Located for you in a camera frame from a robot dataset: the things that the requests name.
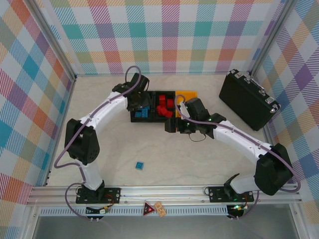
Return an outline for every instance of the plaid wall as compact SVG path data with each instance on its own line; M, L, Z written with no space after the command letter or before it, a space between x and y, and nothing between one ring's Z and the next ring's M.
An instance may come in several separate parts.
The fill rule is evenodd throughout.
M280 0L37 0L77 73L246 71Z
M281 1L280 1L279 5L278 5L278 7L277 7L277 9L276 9L276 11L275 11L275 14L273 15L273 18L271 19L271 21L270 21L270 23L269 23L269 25L268 25L268 27L267 27L267 30L265 31L265 33L264 33L264 35L263 35L261 41L259 42L258 48L257 48L257 50L255 51L255 54L254 54L254 56L253 56L252 61L251 61L250 64L249 64L249 67L248 67L248 70L247 70L247 71L250 72L250 71L253 69L254 64L256 63L256 60L257 60L257 58L258 58L259 55L260 55L261 50L262 50L263 47L265 46L265 43L266 43L266 41L267 41L267 39L268 39L270 33L272 32L272 30L273 30L274 27L275 27L275 23L276 23L276 21L278 20L278 17L280 16L280 13L281 13L281 11L283 10L283 7L284 7L286 1L287 1L287 0L281 0Z
M281 103L270 121L303 181L309 227L319 235L319 1L299 0L257 77Z
M22 0L0 1L0 239L17 236L61 126L71 80Z

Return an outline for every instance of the black mounting plate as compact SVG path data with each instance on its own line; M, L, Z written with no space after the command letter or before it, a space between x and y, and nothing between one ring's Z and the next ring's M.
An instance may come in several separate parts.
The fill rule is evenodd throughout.
M247 197L247 202L254 201L254 195L252 194L252 192L237 194L238 196L236 197L236 200L230 200L224 192L224 187L208 187L208 195L209 195L209 201L211 203L245 203L246 197Z
M120 197L121 197L121 188L104 188L104 195L109 194L114 199L114 204L120 203ZM77 197L75 200L76 204L95 204L95 202L90 201L90 199L87 199L85 197L84 191L82 188L79 188L77 190ZM109 197L103 197L99 204L112 204L112 200Z

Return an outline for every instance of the black briefcase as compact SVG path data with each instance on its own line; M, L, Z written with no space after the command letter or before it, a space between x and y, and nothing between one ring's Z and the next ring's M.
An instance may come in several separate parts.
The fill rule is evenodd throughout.
M280 109L280 104L262 86L235 69L227 74L219 97L256 131Z

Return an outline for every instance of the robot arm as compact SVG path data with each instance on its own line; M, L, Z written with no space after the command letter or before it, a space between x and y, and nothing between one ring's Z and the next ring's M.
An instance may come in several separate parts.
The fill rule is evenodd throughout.
M76 131L87 121L91 119L80 135L74 140L68 148L68 153L82 168L86 181L82 185L90 197L90 201L99 202L104 195L104 181L99 174L96 158L99 155L100 147L97 136L103 131L107 123L116 116L119 112L128 110L137 110L140 107L146 107L150 104L150 97L144 91L149 79L141 76L141 80L137 87L130 93L117 97L121 93L130 89L138 80L139 75L136 73L130 82L118 84L115 86L110 95L96 109L80 120L71 119L66 126L65 146L70 142Z
M212 139L220 140L233 146L243 153L255 166L255 174L240 175L236 174L224 184L225 193L229 198L235 198L236 195L247 191L261 190L267 195L274 195L285 183L292 178L291 171L272 154L261 148L275 152L281 156L290 166L291 162L284 146L276 144L272 146L268 143L259 141L244 133L230 123L225 117L215 113L210 115L208 110L198 98L193 98L185 103L180 103L180 110L183 115L197 121L214 122L228 126L227 128L211 124L196 124L183 118L177 118L176 121L169 119L165 122L167 132L194 133L197 130ZM240 136L234 131L240 133L258 142L256 145L248 139Z

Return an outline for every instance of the black tray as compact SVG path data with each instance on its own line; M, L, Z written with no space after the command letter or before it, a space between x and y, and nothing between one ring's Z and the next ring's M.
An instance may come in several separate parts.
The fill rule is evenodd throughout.
M167 117L165 116L159 116L156 107L160 105L159 103L159 97L160 95L165 95L166 96L166 104L167 104L167 99L173 99L175 98L175 91L147 91L149 93L150 98L151 98L151 104L150 104L150 109L148 111L148 117L147 118L142 118L142 117L135 117L135 113L137 111L132 111L130 112L131 114L131 122L165 122ZM168 108L168 111L173 111L173 116L172 118L175 118L175 107L174 108Z

